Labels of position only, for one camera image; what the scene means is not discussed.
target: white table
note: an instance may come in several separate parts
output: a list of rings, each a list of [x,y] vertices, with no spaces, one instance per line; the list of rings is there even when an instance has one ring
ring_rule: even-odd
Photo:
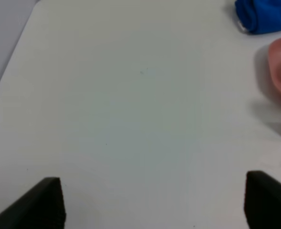
[[[222,0],[43,0],[0,83],[0,211],[61,177],[67,229],[246,229],[281,181],[266,48]]]

